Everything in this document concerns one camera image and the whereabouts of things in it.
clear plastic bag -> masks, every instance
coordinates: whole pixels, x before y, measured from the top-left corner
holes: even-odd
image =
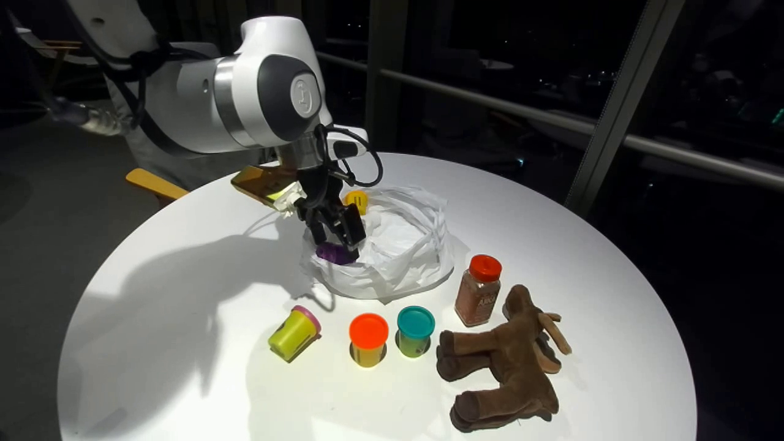
[[[443,206],[427,192],[372,188],[357,262],[333,265],[309,253],[317,276],[336,293],[379,302],[440,285],[454,269]]]

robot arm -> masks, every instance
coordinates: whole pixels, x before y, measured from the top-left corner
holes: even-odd
[[[106,75],[122,93],[135,129],[171,157],[275,146],[291,159],[306,194],[297,203],[319,254],[353,262],[364,237],[355,209],[338,199],[340,173],[326,154],[333,118],[314,45],[295,18],[241,28],[233,56],[162,41],[135,0],[67,0]]]

floor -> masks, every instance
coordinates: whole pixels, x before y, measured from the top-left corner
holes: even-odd
[[[122,182],[129,167],[122,139],[47,121],[0,129],[0,441],[59,439],[56,362],[70,312],[106,254],[157,210]],[[779,202],[650,178],[603,219],[681,328],[703,441],[784,439]]]

white round table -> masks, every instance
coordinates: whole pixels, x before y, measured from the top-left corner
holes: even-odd
[[[454,162],[383,154],[379,187],[447,199],[448,230],[466,246],[450,279],[393,303],[338,296],[326,312],[301,265],[304,225],[219,178],[139,225],[95,273],[70,319],[59,364],[62,437],[70,439],[696,439],[696,391],[679,330],[640,269],[558,203]],[[355,159],[371,177],[371,159]],[[462,389],[489,373],[443,382],[436,350],[405,357],[389,340],[378,368],[347,355],[347,323],[422,303],[436,334],[466,330],[454,314],[473,253],[502,265],[486,330],[502,323],[511,285],[564,315],[573,355],[552,378],[560,412],[461,434],[448,418]],[[295,303],[324,330],[295,362],[268,347]]]

